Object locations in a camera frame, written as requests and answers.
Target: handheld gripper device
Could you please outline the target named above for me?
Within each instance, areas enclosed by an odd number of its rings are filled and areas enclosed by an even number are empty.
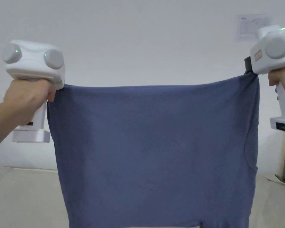
[[[2,59],[6,63],[7,73],[14,79],[29,81],[46,79],[53,83],[57,90],[64,87],[63,54],[53,45],[12,40],[5,47]],[[43,129],[45,110],[46,101],[35,112],[31,122],[13,131],[13,142],[50,142],[50,132]]]
[[[257,44],[251,49],[251,65],[255,74],[267,74],[285,67],[285,28],[269,26],[258,30]],[[285,131],[285,89],[277,85],[281,116],[270,119],[272,129]]]

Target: blue t-shirt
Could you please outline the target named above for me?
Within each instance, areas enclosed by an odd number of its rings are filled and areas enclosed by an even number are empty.
[[[193,86],[65,85],[48,103],[70,228],[247,228],[255,74]]]

